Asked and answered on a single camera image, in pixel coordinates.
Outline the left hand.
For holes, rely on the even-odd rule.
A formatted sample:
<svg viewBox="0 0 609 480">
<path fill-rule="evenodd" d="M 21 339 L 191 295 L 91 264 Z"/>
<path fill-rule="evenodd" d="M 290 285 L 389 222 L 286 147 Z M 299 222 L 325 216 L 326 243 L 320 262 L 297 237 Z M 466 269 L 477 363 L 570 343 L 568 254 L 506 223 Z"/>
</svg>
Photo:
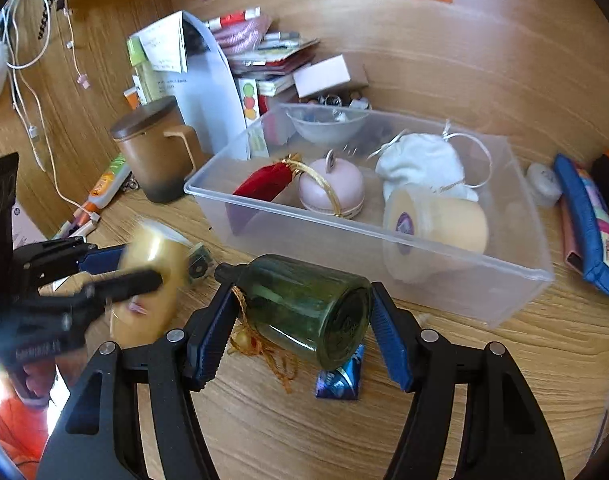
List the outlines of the left hand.
<svg viewBox="0 0 609 480">
<path fill-rule="evenodd" d="M 65 385 L 71 389 L 78 381 L 87 362 L 88 352 L 79 349 L 41 362 L 30 363 L 24 367 L 24 372 L 27 374 L 24 383 L 34 396 L 46 399 L 54 386 L 56 373 L 64 378 Z"/>
</svg>

